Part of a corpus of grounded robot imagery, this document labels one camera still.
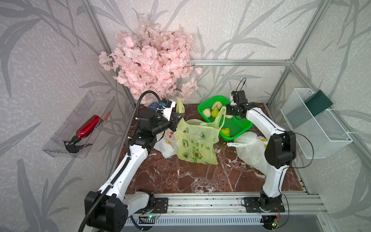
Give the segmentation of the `white printed plastic bag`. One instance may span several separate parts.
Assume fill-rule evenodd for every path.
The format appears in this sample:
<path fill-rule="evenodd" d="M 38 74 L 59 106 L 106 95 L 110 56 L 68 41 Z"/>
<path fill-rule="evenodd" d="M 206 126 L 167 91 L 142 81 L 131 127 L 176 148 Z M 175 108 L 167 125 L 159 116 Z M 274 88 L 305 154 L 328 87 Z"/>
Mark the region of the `white printed plastic bag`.
<path fill-rule="evenodd" d="M 236 148 L 237 155 L 242 161 L 271 178 L 275 176 L 276 171 L 265 158 L 265 146 L 268 141 L 262 141 L 262 139 L 264 137 L 248 131 L 233 142 L 228 142 L 227 146 Z"/>

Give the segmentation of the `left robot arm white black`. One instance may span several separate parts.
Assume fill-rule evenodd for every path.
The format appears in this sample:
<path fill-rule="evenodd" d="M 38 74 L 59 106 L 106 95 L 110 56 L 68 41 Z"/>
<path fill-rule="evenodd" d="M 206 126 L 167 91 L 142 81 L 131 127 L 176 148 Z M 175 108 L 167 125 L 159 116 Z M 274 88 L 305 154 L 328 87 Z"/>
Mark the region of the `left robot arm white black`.
<path fill-rule="evenodd" d="M 157 135 L 167 129 L 175 132 L 184 117 L 183 110 L 170 108 L 144 109 L 137 116 L 137 131 L 128 140 L 127 154 L 98 191 L 90 191 L 85 197 L 85 217 L 79 231 L 86 226 L 106 232 L 119 232 L 128 218 L 140 210 L 153 209 L 154 194 L 147 190 L 126 197 L 128 186 L 135 173 L 148 157 L 157 142 Z"/>

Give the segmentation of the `green avocado plastic bag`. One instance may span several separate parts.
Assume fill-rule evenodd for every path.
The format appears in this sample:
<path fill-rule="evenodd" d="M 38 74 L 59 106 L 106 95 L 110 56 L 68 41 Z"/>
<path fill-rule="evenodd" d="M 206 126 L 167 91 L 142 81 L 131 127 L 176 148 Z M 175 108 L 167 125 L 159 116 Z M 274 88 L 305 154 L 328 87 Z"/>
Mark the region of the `green avocado plastic bag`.
<path fill-rule="evenodd" d="M 219 133 L 224 126 L 225 115 L 226 107 L 222 106 L 212 123 L 198 119 L 188 121 L 181 119 L 174 133 L 178 147 L 177 157 L 187 162 L 217 165 L 214 144 L 219 142 Z"/>

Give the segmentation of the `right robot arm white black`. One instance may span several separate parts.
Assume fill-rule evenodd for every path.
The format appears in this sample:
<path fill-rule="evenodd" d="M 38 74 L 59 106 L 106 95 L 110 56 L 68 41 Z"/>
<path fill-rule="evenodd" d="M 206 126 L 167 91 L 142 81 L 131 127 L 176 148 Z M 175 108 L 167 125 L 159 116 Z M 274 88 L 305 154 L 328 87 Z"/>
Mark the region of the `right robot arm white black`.
<path fill-rule="evenodd" d="M 263 158 L 267 174 L 258 206 L 263 212 L 270 212 L 281 205 L 284 177 L 296 157 L 296 135 L 274 123 L 254 102 L 248 102 L 243 90 L 231 92 L 231 103 L 226 108 L 227 115 L 246 118 L 268 139 Z"/>

